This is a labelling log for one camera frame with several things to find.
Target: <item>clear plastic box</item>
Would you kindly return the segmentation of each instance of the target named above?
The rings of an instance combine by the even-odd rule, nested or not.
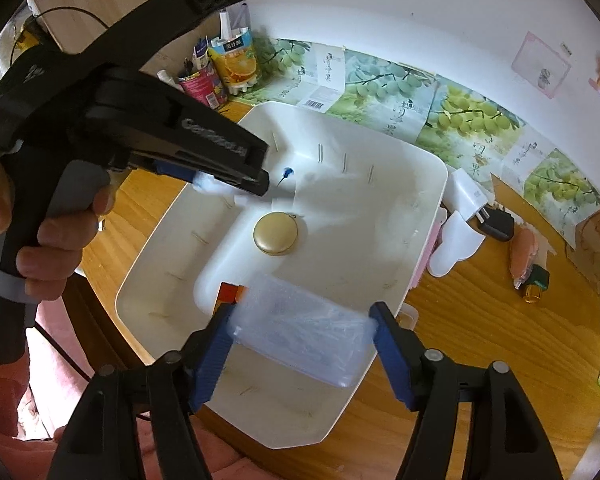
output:
[[[234,340],[314,379],[345,388],[368,364],[375,320],[259,275],[229,320]]]

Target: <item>black handle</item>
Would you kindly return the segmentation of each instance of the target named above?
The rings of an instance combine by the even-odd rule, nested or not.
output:
[[[47,217],[87,209],[97,191],[109,183],[104,168],[75,159],[70,152],[22,146],[2,162],[11,179],[13,219],[0,235],[0,364],[13,363],[25,350],[25,329],[35,318],[36,303],[23,298],[14,283],[24,284],[16,269],[16,256],[24,246],[38,245],[38,228]]]

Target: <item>white plastic tray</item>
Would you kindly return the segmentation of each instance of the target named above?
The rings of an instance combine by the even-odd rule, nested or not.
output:
[[[186,186],[116,298],[154,358],[206,326],[221,282],[248,286],[256,272],[361,312],[385,301],[397,314],[429,236],[447,176],[436,156],[280,103],[254,107],[240,124],[269,143],[274,184],[294,168],[296,196],[284,210],[298,217],[297,247],[287,256],[256,248],[253,227],[271,204],[243,208]],[[370,348],[368,366],[374,355]],[[336,388],[234,345],[208,406],[267,447],[304,446],[328,435],[363,376]]]

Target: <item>pink can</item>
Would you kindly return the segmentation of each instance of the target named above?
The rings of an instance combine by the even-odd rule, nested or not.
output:
[[[178,83],[187,95],[215,110],[226,102],[226,91],[212,62],[195,74],[179,77]]]

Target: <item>needle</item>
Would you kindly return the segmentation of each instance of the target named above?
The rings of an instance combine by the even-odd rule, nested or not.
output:
[[[293,172],[294,170],[291,168],[285,168],[285,172],[282,174],[282,178],[280,179],[280,182],[276,184],[276,186],[279,186],[280,183],[282,183],[282,181],[285,180],[289,175],[293,174]]]

